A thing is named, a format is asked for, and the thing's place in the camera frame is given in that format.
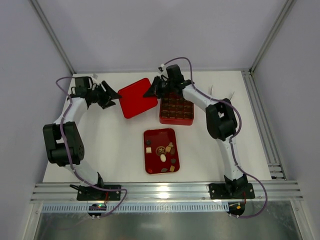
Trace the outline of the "red tin lid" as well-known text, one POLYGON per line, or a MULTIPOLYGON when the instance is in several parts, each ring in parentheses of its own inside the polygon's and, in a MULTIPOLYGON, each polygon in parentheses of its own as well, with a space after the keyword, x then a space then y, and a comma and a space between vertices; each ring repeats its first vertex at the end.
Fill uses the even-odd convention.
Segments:
POLYGON ((156 97, 143 97, 150 87, 150 80, 142 78, 117 92, 121 96, 119 103, 125 119, 131 119, 158 105, 156 97))

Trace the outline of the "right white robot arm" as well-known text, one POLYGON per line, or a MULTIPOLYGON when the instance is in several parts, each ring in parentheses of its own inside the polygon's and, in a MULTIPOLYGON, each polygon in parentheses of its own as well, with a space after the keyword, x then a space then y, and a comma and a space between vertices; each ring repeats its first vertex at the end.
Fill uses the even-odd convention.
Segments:
POLYGON ((214 193, 221 191, 224 198, 239 199, 249 197, 251 186, 247 174, 241 170, 237 161, 237 148, 234 139, 239 127, 235 114, 238 112, 231 102, 215 99, 196 88, 192 79, 186 80, 178 65, 166 68, 167 77, 156 76, 144 98, 156 97, 163 99, 167 94, 174 93, 193 103, 205 112, 206 129, 217 141, 224 164, 224 184, 213 184, 214 193))

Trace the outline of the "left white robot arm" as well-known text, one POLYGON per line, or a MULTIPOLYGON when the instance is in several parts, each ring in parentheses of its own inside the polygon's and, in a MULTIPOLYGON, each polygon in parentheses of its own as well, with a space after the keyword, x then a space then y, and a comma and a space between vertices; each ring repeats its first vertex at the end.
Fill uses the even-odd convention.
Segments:
POLYGON ((97 83, 90 76, 70 77, 75 85, 68 92, 60 85, 60 81, 66 79, 61 77, 55 84, 66 95, 67 107, 58 119, 42 129, 47 159, 51 164, 69 170, 82 187, 105 191, 103 178, 85 160, 78 124, 91 105, 97 104, 105 110, 122 97, 106 81, 97 83))

